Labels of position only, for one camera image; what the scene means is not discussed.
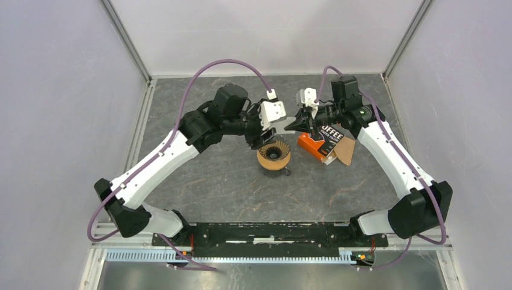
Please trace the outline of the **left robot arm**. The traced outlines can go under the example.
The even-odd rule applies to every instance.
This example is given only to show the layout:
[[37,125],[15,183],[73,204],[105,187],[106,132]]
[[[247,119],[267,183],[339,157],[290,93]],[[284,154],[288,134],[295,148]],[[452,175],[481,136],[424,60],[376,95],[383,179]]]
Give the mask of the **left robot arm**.
[[276,134],[273,124],[285,117],[274,90],[252,103],[244,88],[229,83],[217,90],[213,100],[185,113],[178,127],[133,168],[112,181],[99,179],[94,189],[101,206],[125,238],[148,230],[163,234],[175,246],[185,245],[190,238],[185,219],[177,210],[147,205],[149,194],[225,135],[243,136],[253,150],[263,147]]

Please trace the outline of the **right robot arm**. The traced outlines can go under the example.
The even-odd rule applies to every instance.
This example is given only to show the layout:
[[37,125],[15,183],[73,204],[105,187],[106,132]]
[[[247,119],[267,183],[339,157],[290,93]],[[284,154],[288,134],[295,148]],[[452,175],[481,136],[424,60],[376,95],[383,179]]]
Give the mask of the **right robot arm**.
[[437,182],[408,154],[392,133],[375,101],[360,90],[357,78],[343,75],[331,81],[333,99],[323,105],[318,91],[300,90],[299,111],[287,131],[317,134],[324,126],[339,124],[373,155],[391,181],[398,202],[389,210],[368,211],[350,219],[349,240],[363,247],[375,234],[392,233],[402,239],[417,236],[430,243],[446,242],[445,221],[453,190]]

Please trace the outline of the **white paper coffee filter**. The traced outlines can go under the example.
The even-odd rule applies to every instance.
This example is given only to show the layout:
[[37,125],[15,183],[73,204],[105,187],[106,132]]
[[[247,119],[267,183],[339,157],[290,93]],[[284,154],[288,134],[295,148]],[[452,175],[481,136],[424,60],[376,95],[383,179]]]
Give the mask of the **white paper coffee filter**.
[[285,127],[290,125],[294,121],[294,118],[287,118],[286,120],[273,123],[272,126],[276,130],[276,134],[278,135],[296,134],[295,130],[285,130]]

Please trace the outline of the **glass cone dripper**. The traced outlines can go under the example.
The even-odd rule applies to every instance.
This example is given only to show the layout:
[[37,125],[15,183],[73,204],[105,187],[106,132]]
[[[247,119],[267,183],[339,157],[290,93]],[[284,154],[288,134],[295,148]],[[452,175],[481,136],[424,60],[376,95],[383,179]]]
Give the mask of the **glass cone dripper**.
[[258,149],[258,153],[268,161],[285,159],[291,150],[290,143],[281,136],[274,137],[270,142]]

